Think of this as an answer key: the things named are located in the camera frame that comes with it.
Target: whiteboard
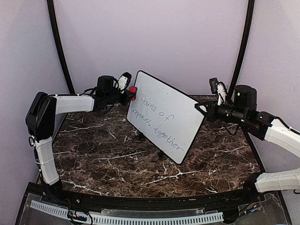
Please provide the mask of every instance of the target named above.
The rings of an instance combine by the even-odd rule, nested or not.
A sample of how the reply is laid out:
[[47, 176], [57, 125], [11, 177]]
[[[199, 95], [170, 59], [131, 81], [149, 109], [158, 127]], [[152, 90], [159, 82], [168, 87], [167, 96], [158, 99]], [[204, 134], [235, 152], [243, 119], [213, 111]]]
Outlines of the whiteboard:
[[163, 81], [139, 71], [137, 95], [127, 120], [177, 164], [181, 164], [203, 122], [193, 100]]

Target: brown marble surface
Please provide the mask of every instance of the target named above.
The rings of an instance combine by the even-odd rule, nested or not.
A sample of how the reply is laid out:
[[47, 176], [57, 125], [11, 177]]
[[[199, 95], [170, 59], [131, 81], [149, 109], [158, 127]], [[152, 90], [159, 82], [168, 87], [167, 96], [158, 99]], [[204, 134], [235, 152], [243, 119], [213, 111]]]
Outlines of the brown marble surface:
[[[211, 97], [197, 96], [199, 102]], [[53, 145], [63, 188], [122, 197], [182, 197], [242, 188], [259, 166], [243, 133], [231, 136], [222, 123], [204, 122], [181, 165], [126, 120], [127, 107], [107, 115], [70, 113]], [[235, 125], [228, 125], [232, 131]]]

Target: white wall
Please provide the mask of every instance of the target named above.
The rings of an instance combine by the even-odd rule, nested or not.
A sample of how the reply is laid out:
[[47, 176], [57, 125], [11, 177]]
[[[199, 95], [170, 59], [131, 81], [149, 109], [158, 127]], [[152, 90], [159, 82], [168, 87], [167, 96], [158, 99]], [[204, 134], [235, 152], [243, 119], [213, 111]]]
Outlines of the white wall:
[[[255, 1], [249, 42], [238, 83], [257, 89], [258, 110], [300, 130], [300, 1]], [[253, 138], [268, 172], [300, 167], [284, 149]], [[283, 193], [293, 224], [300, 224], [300, 195]]]
[[38, 91], [68, 93], [45, 0], [0, 0], [0, 225], [15, 224], [38, 168], [25, 117]]
[[100, 75], [144, 70], [188, 94], [230, 83], [247, 0], [56, 0], [76, 92]]

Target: black pole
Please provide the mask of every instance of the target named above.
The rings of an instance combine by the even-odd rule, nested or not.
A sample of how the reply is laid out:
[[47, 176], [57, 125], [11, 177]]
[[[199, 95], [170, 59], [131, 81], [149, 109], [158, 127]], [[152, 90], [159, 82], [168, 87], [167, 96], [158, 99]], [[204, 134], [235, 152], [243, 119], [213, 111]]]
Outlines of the black pole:
[[249, 38], [249, 33], [250, 33], [252, 15], [253, 15], [253, 10], [254, 10], [254, 2], [255, 2], [255, 0], [248, 1], [245, 27], [244, 27], [242, 41], [240, 44], [240, 52], [238, 55], [238, 59], [237, 59], [236, 65], [235, 65], [234, 73], [233, 73], [229, 91], [228, 91], [228, 95], [230, 98], [233, 96], [234, 87], [236, 86], [236, 83], [238, 81], [239, 74], [240, 74], [240, 69], [242, 67], [242, 63], [243, 63], [243, 59], [244, 59], [244, 55], [245, 55], [245, 51], [246, 51], [246, 47], [247, 47], [247, 42], [248, 42], [248, 38]]
[[60, 33], [58, 31], [58, 25], [56, 21], [56, 15], [55, 15], [55, 9], [54, 9], [54, 2], [53, 0], [47, 0], [48, 4], [48, 11], [49, 11], [49, 17], [50, 17], [50, 22], [51, 22], [51, 27], [52, 27], [52, 32], [53, 32], [53, 37], [56, 45], [56, 50], [58, 57], [60, 59], [60, 65], [62, 68], [62, 72], [64, 73], [64, 77], [67, 83], [67, 88], [69, 89], [70, 94], [75, 94], [74, 86], [72, 84], [71, 76], [67, 67], [67, 62], [65, 59], [65, 54], [62, 50], [62, 45], [60, 41]]

